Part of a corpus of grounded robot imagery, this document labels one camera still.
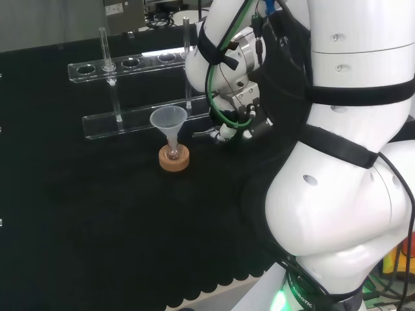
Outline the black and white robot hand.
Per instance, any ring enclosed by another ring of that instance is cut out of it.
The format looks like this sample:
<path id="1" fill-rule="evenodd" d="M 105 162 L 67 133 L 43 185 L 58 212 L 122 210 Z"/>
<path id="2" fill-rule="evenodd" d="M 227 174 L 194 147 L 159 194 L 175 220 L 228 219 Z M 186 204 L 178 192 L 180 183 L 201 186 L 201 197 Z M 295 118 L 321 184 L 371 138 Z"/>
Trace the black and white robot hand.
<path id="1" fill-rule="evenodd" d="M 274 125 L 261 103 L 259 86 L 250 81 L 230 84 L 212 94 L 209 116 L 212 127 L 193 133 L 193 138 L 210 138 L 218 144 L 235 138 L 248 141 L 270 132 Z"/>

